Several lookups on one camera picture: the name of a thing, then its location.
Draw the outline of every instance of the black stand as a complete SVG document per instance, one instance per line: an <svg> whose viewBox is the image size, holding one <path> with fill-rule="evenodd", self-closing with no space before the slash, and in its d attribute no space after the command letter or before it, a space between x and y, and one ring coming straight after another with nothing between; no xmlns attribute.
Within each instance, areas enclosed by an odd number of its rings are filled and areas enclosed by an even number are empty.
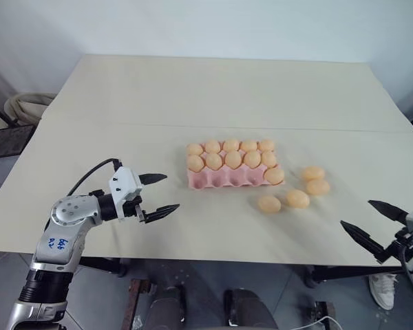
<svg viewBox="0 0 413 330"><path fill-rule="evenodd" d="M360 267L360 266L309 266L306 270L304 283L307 287L314 288L321 282L355 276L367 276L373 274L392 273L402 274L400 266L387 267Z"/></svg>
<svg viewBox="0 0 413 330"><path fill-rule="evenodd" d="M20 155L35 131L34 125L17 124L6 113L0 111L0 119L8 128L0 129L0 158Z"/></svg>
<svg viewBox="0 0 413 330"><path fill-rule="evenodd" d="M123 277L128 270L128 267L121 263L120 258L112 258L110 260L99 256L82 256L80 265L116 274L118 277Z"/></svg>

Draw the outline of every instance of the tabletop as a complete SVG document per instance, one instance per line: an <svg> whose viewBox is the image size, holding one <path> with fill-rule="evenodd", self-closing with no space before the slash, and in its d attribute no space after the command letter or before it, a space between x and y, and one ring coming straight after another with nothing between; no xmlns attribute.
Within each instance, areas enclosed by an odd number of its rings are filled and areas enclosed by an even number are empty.
<svg viewBox="0 0 413 330"><path fill-rule="evenodd" d="M187 188L185 145L229 137L274 140L286 183ZM399 226L367 200L413 209L413 133L143 126L57 118L41 123L0 190L0 250L33 251L51 205L108 157L121 158L138 173L168 175L143 190L145 210L181 206L155 223L115 220L92 229L84 251L88 256L376 265L339 221L361 226L386 245ZM308 165L326 169L329 195L312 197L305 210L284 203L283 210L269 216L255 207L261 195L274 194L283 201L288 189L301 188L299 173ZM79 193L107 192L112 171L111 166L101 169Z"/></svg>
<svg viewBox="0 0 413 330"><path fill-rule="evenodd" d="M211 138L274 140L286 183L188 189L185 146ZM0 190L0 250L33 252L52 204L108 157L169 176L145 187L145 210L181 206L155 223L92 229L85 256L378 265L339 221L387 245L400 225L367 200L413 209L413 129L366 65L85 56ZM305 210L255 207L260 195L284 201L302 188L309 165L326 169L329 195ZM107 192L112 171L78 193Z"/></svg>
<svg viewBox="0 0 413 330"><path fill-rule="evenodd" d="M361 63L87 55L44 114L188 127L413 132Z"/></svg>

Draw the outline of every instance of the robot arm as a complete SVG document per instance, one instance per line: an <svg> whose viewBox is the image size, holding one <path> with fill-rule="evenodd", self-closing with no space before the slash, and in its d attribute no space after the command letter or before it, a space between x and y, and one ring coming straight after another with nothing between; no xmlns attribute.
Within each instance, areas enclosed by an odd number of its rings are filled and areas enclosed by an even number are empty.
<svg viewBox="0 0 413 330"><path fill-rule="evenodd" d="M164 178L161 174L137 175L120 166L109 181L111 194L97 190L90 195L58 200L36 246L26 284L6 329L35 329L35 325L36 329L63 329L53 322L64 316L69 284L80 262L86 234L104 221L137 216L148 223L173 212L179 204L158 208L150 214L140 208L143 186Z"/></svg>
<svg viewBox="0 0 413 330"><path fill-rule="evenodd" d="M386 248L370 238L370 235L351 223L341 221L344 230L363 248L372 253L379 263L383 263L391 256L403 262L400 258L402 248L405 248L407 268L413 270L413 211L407 213L396 206L383 201L369 201L369 203L387 218L402 223L404 227L394 236L395 240Z"/></svg>

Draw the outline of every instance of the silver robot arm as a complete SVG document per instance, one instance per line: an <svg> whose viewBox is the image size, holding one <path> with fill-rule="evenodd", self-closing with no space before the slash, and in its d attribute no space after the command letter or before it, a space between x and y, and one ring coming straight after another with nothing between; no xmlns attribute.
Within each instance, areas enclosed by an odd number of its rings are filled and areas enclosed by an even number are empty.
<svg viewBox="0 0 413 330"><path fill-rule="evenodd" d="M86 234L104 221L137 216L148 223L173 212L179 204L161 207L150 214L140 208L143 186L164 178L161 174L137 175L121 166L109 181L111 194L97 190L92 195L58 200L36 246L26 284L6 329L65 329L54 322L64 316L69 284L80 262Z"/></svg>

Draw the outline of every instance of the black pants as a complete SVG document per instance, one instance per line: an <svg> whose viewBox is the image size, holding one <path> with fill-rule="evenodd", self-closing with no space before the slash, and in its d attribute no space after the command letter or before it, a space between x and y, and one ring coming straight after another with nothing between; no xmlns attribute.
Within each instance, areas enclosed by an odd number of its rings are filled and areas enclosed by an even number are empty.
<svg viewBox="0 0 413 330"><path fill-rule="evenodd" d="M277 329L266 305L252 291L229 290L225 293L226 317L232 325ZM184 309L178 288L172 287L157 297L150 306L143 330L180 330Z"/></svg>

